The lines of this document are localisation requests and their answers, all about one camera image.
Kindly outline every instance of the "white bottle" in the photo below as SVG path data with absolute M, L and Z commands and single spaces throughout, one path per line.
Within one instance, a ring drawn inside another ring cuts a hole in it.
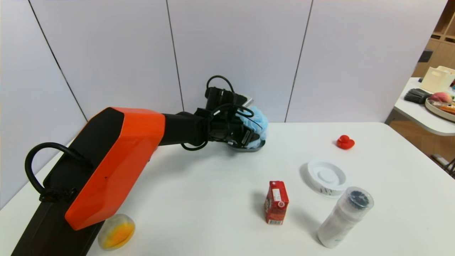
M 332 213 L 319 228 L 318 238 L 321 243 L 327 248 L 336 247 L 373 205 L 373 198 L 365 190 L 357 187 L 347 188 L 338 199 Z

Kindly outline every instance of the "panel seam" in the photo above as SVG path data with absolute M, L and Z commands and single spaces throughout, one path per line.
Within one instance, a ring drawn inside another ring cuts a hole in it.
M 35 16 L 36 22 L 38 23 L 38 26 L 40 27 L 41 33 L 43 34 L 44 40 L 46 40 L 46 44 L 47 44 L 47 46 L 49 47 L 49 50 L 51 51 L 52 56 L 54 57 L 55 62 L 57 63 L 57 67 L 60 69 L 60 73 L 61 73 L 61 75 L 63 76 L 63 79 L 64 79 L 65 82 L 66 82 L 66 85 L 68 86 L 68 88 L 69 88 L 71 94 L 73 95 L 73 98 L 74 98 L 74 100 L 76 101 L 76 104 L 77 104 L 77 106 L 79 107 L 79 110 L 81 111 L 82 116 L 84 117 L 84 119 L 86 120 L 86 122 L 88 122 L 88 119 L 87 119 L 87 117 L 86 117 L 85 114 L 84 114 L 84 111 L 82 111 L 81 105 L 80 105 L 79 102 L 77 101 L 76 96 L 74 95 L 73 90 L 71 89 L 70 84 L 68 83 L 68 80 L 66 79 L 66 77 L 65 77 L 65 75 L 64 75 L 64 73 L 63 73 L 63 71 L 62 71 L 62 69 L 61 69 L 61 67 L 60 67 L 60 64 L 59 64 L 58 61 L 57 61 L 57 58 L 56 58 L 54 52 L 52 51 L 51 45 L 49 44 L 49 41 L 47 40 L 47 37 L 46 37 L 46 35 L 44 34 L 43 28 L 41 27 L 40 21 L 38 20 L 38 17 L 36 16 L 35 10 L 33 9 L 33 6 L 32 6 L 32 4 L 31 4 L 30 0 L 28 0 L 28 2 L 29 2 L 29 5 L 30 5 L 30 8 L 31 8 L 31 11 L 33 12 L 33 15 Z
M 298 56 L 297 68 L 295 69 L 294 81 L 292 83 L 291 95 L 289 96 L 288 109 L 286 110 L 286 117 L 284 118 L 284 122 L 286 122 L 286 120 L 288 119 L 289 106 L 291 106 L 292 93 L 294 91 L 295 79 L 297 78 L 297 71 L 298 71 L 298 66 L 300 64 L 300 58 L 302 57 L 303 44 L 305 43 L 305 37 L 307 36 L 308 24 L 310 23 L 310 16 L 311 16 L 311 10 L 313 9 L 313 2 L 314 2 L 314 0 L 311 0 L 310 12 L 308 13 L 307 25 L 305 27 L 305 33 L 303 34 L 302 47 L 300 48 L 300 55 Z
M 174 49 L 175 68 L 177 69 L 177 79 L 178 79 L 178 88 L 180 90 L 180 100 L 182 101 L 182 109 L 183 109 L 183 111 L 185 111 L 185 106 L 183 105 L 182 86 L 180 84 L 180 75 L 178 72 L 177 54 L 175 52 L 174 34 L 172 32 L 171 13 L 169 12 L 169 4 L 167 3 L 167 0 L 166 0 L 166 7 L 167 7 L 167 16 L 169 18 L 169 28 L 171 29 L 172 48 Z

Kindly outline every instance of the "white table in background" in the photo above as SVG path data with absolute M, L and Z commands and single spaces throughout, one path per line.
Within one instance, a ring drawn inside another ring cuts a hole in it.
M 395 104 L 394 110 L 431 133 L 441 136 L 455 136 L 455 123 L 434 115 L 425 108 L 425 105 L 404 100 L 406 93 L 413 88 L 420 88 L 419 77 L 411 77 L 409 79 Z
M 342 134 L 356 141 L 352 149 L 334 145 Z M 312 159 L 337 163 L 375 200 L 335 249 L 316 238 L 336 199 L 302 180 Z M 284 181 L 289 195 L 282 226 L 263 219 L 271 180 Z M 1 256 L 11 254 L 38 204 L 27 184 L 0 210 Z M 95 241 L 88 255 L 449 255 L 455 180 L 383 123 L 272 123 L 265 147 L 255 153 L 236 153 L 221 143 L 196 152 L 158 148 L 118 212 L 135 221 L 133 238 L 109 252 Z

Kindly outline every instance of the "carton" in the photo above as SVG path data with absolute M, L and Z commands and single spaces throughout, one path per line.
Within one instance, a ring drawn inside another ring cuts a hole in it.
M 283 181 L 270 181 L 265 199 L 265 221 L 272 225 L 282 225 L 289 198 Z

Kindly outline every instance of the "wooden shelving unit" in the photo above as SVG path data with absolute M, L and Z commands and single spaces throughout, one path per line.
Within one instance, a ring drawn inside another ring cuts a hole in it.
M 418 63 L 413 77 L 423 77 L 429 67 L 445 66 L 455 69 L 455 0 L 449 0 L 426 46 L 433 50 L 427 63 Z

